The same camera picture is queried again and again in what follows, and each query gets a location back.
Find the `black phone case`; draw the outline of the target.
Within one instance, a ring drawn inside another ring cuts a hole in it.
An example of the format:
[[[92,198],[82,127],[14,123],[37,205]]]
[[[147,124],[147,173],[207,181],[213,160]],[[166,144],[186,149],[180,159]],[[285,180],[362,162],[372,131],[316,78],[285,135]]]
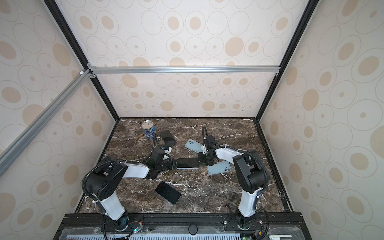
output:
[[[160,136],[167,147],[172,147],[177,144],[175,138],[169,130],[160,132]]]

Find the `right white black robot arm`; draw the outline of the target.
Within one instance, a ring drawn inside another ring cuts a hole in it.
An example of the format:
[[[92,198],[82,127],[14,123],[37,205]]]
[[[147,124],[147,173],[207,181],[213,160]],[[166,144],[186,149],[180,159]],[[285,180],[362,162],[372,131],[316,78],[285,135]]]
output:
[[[269,186],[269,173],[257,151],[236,149],[226,144],[219,145],[216,139],[202,127],[202,151],[199,162],[214,166],[215,160],[224,160],[234,165],[238,183],[242,188],[241,202],[237,208],[235,219],[242,230],[251,227],[256,219],[257,202]]]

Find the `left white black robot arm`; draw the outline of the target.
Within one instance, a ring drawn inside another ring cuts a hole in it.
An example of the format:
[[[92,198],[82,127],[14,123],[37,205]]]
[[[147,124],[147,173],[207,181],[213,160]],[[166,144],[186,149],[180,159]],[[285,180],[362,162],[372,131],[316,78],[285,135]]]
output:
[[[82,189],[99,207],[100,212],[112,221],[124,218],[125,208],[120,203],[116,189],[123,178],[154,180],[160,173],[174,168],[171,159],[173,138],[163,137],[164,147],[153,139],[150,154],[137,161],[128,161],[106,156],[91,169],[82,180]]]

